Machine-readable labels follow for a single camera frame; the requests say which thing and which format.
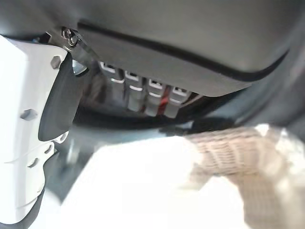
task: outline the white plastic panel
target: white plastic panel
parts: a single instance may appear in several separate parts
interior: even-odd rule
[[[42,166],[54,154],[54,143],[38,139],[39,125],[59,72],[51,61],[58,56],[62,62],[67,52],[1,36],[0,49],[0,222],[14,224],[28,214],[44,187]]]

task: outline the metal bolt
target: metal bolt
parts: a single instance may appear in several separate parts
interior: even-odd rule
[[[68,39],[68,44],[73,47],[77,44],[77,40],[78,40],[78,37],[76,35],[73,35],[71,36],[69,39]]]
[[[68,28],[63,28],[61,31],[61,36],[64,39],[69,39],[72,36],[72,31]]]

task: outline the black trim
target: black trim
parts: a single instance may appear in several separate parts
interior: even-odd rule
[[[243,81],[243,82],[255,82],[255,81],[265,78],[267,75],[272,73],[278,67],[278,65],[283,61],[283,59],[289,52],[289,50],[287,50],[278,60],[276,60],[269,67],[267,67],[263,70],[260,70],[258,72],[248,73],[248,72],[241,72],[241,71],[235,70],[233,68],[230,68],[230,67],[224,66],[222,64],[219,64],[217,62],[206,59],[202,56],[198,56],[196,54],[172,47],[170,45],[152,42],[149,40],[140,39],[137,37],[125,35],[122,33],[114,32],[114,31],[110,31],[110,30],[106,30],[106,29],[95,28],[94,26],[90,26],[90,25],[86,25],[86,24],[82,24],[82,23],[80,23],[78,25],[78,27],[80,29],[86,29],[89,31],[103,33],[105,35],[115,37],[120,40],[128,41],[130,43],[138,44],[138,45],[146,47],[146,48],[154,49],[156,51],[160,51],[160,52],[166,53],[168,55],[175,56],[186,62],[192,62],[194,64],[207,68],[213,72],[216,72],[216,73],[222,74],[224,76],[230,77],[232,79]]]
[[[67,53],[42,113],[38,132],[40,141],[53,140],[72,126],[87,72],[88,70],[76,77],[72,68],[72,56]]]
[[[79,24],[84,41],[99,60],[167,85],[209,97],[251,86],[273,74],[285,55],[256,73],[243,73],[170,46]]]

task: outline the screw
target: screw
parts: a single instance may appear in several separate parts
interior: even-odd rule
[[[61,36],[64,39],[69,39],[72,36],[72,31],[68,28],[63,28],[61,31]]]
[[[77,44],[77,36],[76,35],[73,35],[71,36],[69,39],[68,39],[68,44],[71,46],[71,47],[74,47],[76,44]]]

